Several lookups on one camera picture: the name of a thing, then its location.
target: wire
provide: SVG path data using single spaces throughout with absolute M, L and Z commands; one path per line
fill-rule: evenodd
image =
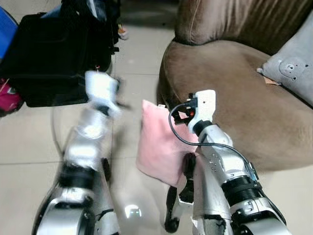
M 186 140 L 184 140 L 181 136 L 179 136 L 179 134 L 177 133 L 177 131 L 174 129 L 173 124 L 172 124 L 172 115 L 173 113 L 179 108 L 179 107 L 185 107 L 188 106 L 188 102 L 183 103 L 183 104 L 179 104 L 177 105 L 174 109 L 171 110 L 169 116 L 168 116 L 168 121 L 170 123 L 170 127 L 174 133 L 174 135 L 183 143 L 188 144 L 188 145 L 193 145 L 193 146 L 216 146 L 216 147 L 221 147 L 221 148 L 228 148 L 229 150 L 235 152 L 236 154 L 238 154 L 244 161 L 246 164 L 249 164 L 249 161 L 235 148 L 227 145 L 227 144 L 222 144 L 222 143 L 192 143 L 192 142 L 188 142 Z
M 51 125 L 50 126 L 51 126 L 52 139 L 53 139 L 54 145 L 55 145 L 55 147 L 56 147 L 60 157 L 62 158 L 63 157 L 63 151 L 61 149 L 60 143 L 58 142 L 56 129 L 55 129 L 55 107 L 52 107 L 50 121 L 51 121 Z
M 277 208 L 277 206 L 267 197 L 267 195 L 264 193 L 264 191 L 262 189 L 259 190 L 260 194 L 262 197 L 266 198 L 270 204 L 270 206 L 273 208 L 273 210 L 278 214 L 278 216 L 280 217 L 280 219 L 283 221 L 283 223 L 285 225 L 287 225 L 286 223 L 286 219 L 283 216 L 283 214 L 280 212 L 280 210 Z

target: robotic leg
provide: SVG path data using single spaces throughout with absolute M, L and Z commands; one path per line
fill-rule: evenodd
M 101 160 L 101 141 L 115 104 L 118 81 L 106 73 L 86 73 L 86 91 L 92 108 L 85 109 L 71 134 L 56 181 L 43 201 L 33 235 L 117 235 L 114 212 Z
M 193 207 L 193 181 L 182 175 L 178 187 L 170 186 L 166 199 L 165 230 L 174 233 L 179 227 L 182 214 Z
M 189 116 L 179 123 L 188 124 L 189 131 L 198 135 L 199 143 L 182 140 L 171 126 L 174 134 L 186 144 L 200 146 L 194 167 L 190 168 L 194 186 L 193 233 L 290 235 L 283 215 L 262 191 L 252 163 L 232 148 L 230 136 L 212 124 L 215 92 L 208 90 L 191 94 L 190 99 L 179 106 L 187 107 Z M 174 211 L 180 198 L 181 194 L 170 204 L 173 207 L 168 206 L 165 225 L 179 221 Z M 168 232 L 175 232 L 178 224 L 172 228 L 175 229 L 169 230 L 165 226 Z

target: black cable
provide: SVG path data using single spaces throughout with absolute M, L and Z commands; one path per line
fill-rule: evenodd
M 170 123 L 170 127 L 174 133 L 174 135 L 183 143 L 188 144 L 188 145 L 193 145 L 193 146 L 216 146 L 216 147 L 221 147 L 221 148 L 228 148 L 231 151 L 235 152 L 236 154 L 238 154 L 244 161 L 246 164 L 249 164 L 249 161 L 235 148 L 227 145 L 227 144 L 222 144 L 222 143 L 192 143 L 192 142 L 188 142 L 186 140 L 184 140 L 182 137 L 179 136 L 179 134 L 177 133 L 177 131 L 174 129 L 173 124 L 172 124 L 172 115 L 173 113 L 179 108 L 179 107 L 183 107 L 183 106 L 188 106 L 188 102 L 183 103 L 183 104 L 179 104 L 177 105 L 174 109 L 171 110 L 169 116 L 168 116 L 168 121 Z

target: white floor tile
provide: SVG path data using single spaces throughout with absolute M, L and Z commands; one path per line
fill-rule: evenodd
M 51 11 L 53 8 L 61 4 L 61 0 L 48 0 L 45 6 L 45 12 Z
M 24 14 L 11 14 L 11 16 L 16 20 L 16 22 L 19 24 L 24 17 Z
M 131 110 L 122 110 L 121 116 L 113 124 L 112 158 L 137 156 L 141 127 L 141 103 L 143 99 L 156 101 L 157 75 L 123 74 L 122 103 L 129 104 Z
M 58 164 L 0 165 L 0 234 L 31 234 Z
M 293 235 L 311 234 L 313 221 L 313 166 L 261 173 L 266 195 L 283 213 Z
M 118 44 L 118 72 L 159 74 L 164 51 L 174 38 L 173 30 L 131 25 L 125 27 L 129 31 L 129 39 Z
M 173 29 L 178 8 L 178 0 L 124 0 L 121 20 L 125 24 L 151 28 Z
M 52 132 L 51 118 L 54 115 L 56 137 L 64 148 L 72 127 L 88 104 L 61 107 L 28 108 L 24 105 L 17 113 L 8 115 L 0 122 L 0 164 L 45 163 L 59 161 Z M 111 155 L 112 124 L 103 140 L 103 154 Z
M 141 173 L 135 158 L 112 161 L 111 189 L 122 234 L 167 234 L 163 224 L 168 186 Z M 125 209 L 130 205 L 139 207 L 142 217 L 127 218 Z M 181 219 L 177 234 L 191 234 L 190 216 L 186 213 Z
M 44 12 L 46 4 L 47 0 L 0 0 L 0 6 L 12 15 Z

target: gray pillow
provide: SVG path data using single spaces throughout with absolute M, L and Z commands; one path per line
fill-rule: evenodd
M 313 106 L 313 11 L 299 31 L 258 72 Z

